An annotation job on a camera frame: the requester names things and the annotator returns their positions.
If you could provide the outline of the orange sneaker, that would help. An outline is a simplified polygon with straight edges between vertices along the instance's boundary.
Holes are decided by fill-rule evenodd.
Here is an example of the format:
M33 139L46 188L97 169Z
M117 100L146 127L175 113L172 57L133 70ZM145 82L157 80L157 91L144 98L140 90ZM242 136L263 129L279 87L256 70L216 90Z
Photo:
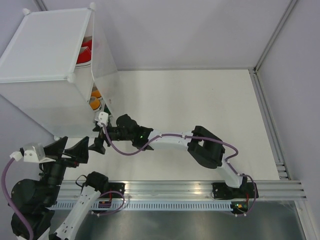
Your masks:
M101 104L100 100L98 98L96 98L95 96L91 96L88 103L94 112L98 112L101 110L102 104Z
M95 88L95 89L92 89L91 97L95 97L95 98L97 98L97 99L101 99L101 98L102 98L102 95L101 95L101 93L99 92L99 90L98 90L97 88Z

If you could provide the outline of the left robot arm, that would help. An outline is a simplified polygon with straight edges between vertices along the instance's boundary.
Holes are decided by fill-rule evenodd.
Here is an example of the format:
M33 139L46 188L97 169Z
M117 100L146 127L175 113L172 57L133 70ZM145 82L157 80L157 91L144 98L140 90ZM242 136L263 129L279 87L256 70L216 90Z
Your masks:
M10 155L1 176L1 187L14 211L11 229L19 240L73 240L93 203L109 193L107 176L96 171L88 174L81 185L77 203L61 226L50 233L55 214L50 208L57 203L66 170L89 160L89 137L82 138L70 148L66 148L67 141L65 136L47 146L32 143ZM40 178L20 180L9 192L5 184L6 174L11 164L19 160L37 164Z

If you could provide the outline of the transparent cabinet door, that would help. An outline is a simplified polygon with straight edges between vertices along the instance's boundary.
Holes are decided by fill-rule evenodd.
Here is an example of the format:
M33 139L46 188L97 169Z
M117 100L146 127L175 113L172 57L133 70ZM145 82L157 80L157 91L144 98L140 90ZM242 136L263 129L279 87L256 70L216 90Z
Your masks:
M98 14L93 12L91 72L95 86L113 118L119 116L117 100L118 70Z

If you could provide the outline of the green sneaker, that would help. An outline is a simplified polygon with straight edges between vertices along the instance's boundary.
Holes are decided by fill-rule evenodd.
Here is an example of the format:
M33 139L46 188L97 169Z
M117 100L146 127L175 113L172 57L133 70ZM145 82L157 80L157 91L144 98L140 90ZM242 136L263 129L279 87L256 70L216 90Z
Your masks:
M103 110L105 113L108 113L109 116L111 116L111 112L109 110L109 108L107 107L107 105L104 105L104 110Z

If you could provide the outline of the red sneaker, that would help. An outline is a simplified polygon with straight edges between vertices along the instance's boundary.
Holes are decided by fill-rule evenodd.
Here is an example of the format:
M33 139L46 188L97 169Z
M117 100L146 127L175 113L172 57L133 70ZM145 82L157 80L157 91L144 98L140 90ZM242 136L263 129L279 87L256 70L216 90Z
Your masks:
M81 47L77 61L76 61L76 68L86 67L91 64L92 60L92 52L89 47Z
M92 50L92 41L93 37L92 36L86 36L83 38L81 47L82 48L88 48L90 51Z

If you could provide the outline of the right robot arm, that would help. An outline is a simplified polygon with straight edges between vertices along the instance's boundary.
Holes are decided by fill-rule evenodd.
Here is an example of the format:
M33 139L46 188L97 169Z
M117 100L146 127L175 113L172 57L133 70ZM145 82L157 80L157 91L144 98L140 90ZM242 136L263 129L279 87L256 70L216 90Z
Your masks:
M212 132L197 125L191 131L181 133L164 133L144 127L127 114L117 118L116 125L109 123L109 115L101 112L96 118L95 132L98 137L89 146L89 150L105 154L105 145L112 147L123 156L123 152L115 146L115 142L131 142L137 150L132 155L149 150L175 148L188 152L202 167L217 170L223 182L212 183L215 200L252 199L259 197L258 188L251 176L238 172L230 163L239 151L233 145L222 141Z

